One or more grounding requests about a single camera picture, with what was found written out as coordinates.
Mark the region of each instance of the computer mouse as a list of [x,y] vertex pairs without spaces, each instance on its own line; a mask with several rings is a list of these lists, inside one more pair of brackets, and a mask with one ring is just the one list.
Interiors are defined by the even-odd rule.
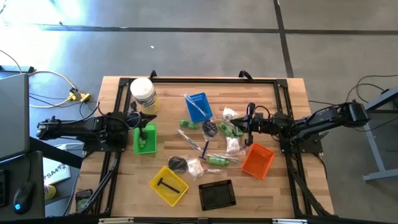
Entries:
[[27,181],[17,188],[14,195],[14,211],[16,214],[22,215],[29,211],[32,205],[34,187],[34,183]]

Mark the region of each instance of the yellow cable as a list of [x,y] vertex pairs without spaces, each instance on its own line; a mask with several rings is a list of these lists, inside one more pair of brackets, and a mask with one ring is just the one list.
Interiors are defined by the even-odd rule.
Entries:
[[[76,89],[76,87],[74,86],[74,84],[73,84],[67,77],[65,77],[64,75],[59,74],[59,73],[57,73],[57,72],[52,72],[52,71],[36,71],[36,72],[32,72],[32,73],[28,74],[28,76],[35,75],[35,74],[38,74],[38,73],[52,73],[52,74],[54,74],[54,75],[58,75],[58,76],[62,77],[63,79],[65,79],[72,87],[74,87],[74,89]],[[54,106],[36,106],[36,105],[29,105],[29,106],[34,107],[34,108],[54,108],[54,107],[57,107],[57,106],[60,106],[60,105],[62,105],[62,104],[64,104],[64,103],[66,103],[66,102],[68,102],[68,101],[69,101],[69,99],[66,99],[65,101],[63,101],[63,102],[61,102],[61,103],[58,103],[58,104],[56,104],[56,105],[54,105]]]

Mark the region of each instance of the blue box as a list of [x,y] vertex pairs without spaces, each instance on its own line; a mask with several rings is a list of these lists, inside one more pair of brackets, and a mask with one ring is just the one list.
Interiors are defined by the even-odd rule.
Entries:
[[199,106],[200,109],[202,109],[207,116],[203,116],[203,114],[193,106],[188,100],[185,100],[187,102],[188,110],[189,110],[189,115],[191,116],[191,120],[193,122],[200,122],[200,121],[206,121],[210,119],[213,116],[213,113],[211,112],[209,102],[207,101],[207,97],[205,93],[199,93],[191,96],[191,99],[193,102],[196,103],[196,105]]

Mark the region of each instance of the black mesh tray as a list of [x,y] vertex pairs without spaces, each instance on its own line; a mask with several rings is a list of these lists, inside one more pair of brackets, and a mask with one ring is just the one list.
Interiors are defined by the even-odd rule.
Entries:
[[236,205],[231,180],[200,184],[199,196],[203,211]]

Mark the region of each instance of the black round object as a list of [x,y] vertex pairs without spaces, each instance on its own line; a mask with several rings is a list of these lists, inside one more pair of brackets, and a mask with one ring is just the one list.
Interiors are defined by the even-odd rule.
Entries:
[[214,121],[207,120],[207,121],[203,122],[201,127],[202,127],[205,135],[207,135],[211,138],[216,136],[216,134],[218,133],[217,125]]
[[169,168],[178,174],[183,174],[188,170],[188,163],[184,158],[173,156],[169,159]]

